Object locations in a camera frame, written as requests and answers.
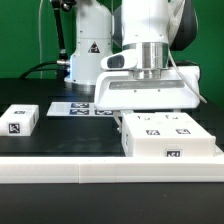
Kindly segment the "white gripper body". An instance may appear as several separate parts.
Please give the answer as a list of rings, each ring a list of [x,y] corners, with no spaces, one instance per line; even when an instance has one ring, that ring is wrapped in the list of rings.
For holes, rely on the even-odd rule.
[[[137,70],[137,52],[125,50],[101,61],[94,104],[98,110],[166,110],[196,108],[200,102],[200,68],[195,65],[160,70],[151,78]]]

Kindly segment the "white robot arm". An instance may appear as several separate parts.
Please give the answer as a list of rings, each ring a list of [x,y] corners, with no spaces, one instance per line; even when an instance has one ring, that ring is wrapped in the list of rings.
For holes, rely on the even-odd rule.
[[[76,1],[68,85],[93,94],[95,108],[115,120],[135,111],[198,106],[200,68],[171,55],[197,35],[192,0],[121,0],[113,12],[97,0]]]

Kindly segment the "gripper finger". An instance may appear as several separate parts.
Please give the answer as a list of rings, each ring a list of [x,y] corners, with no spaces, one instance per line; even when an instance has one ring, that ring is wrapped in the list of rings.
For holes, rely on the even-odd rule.
[[[121,113],[119,111],[113,112],[113,118],[118,125],[118,128],[117,128],[118,132],[122,132],[122,121],[119,118],[120,115],[121,115]]]

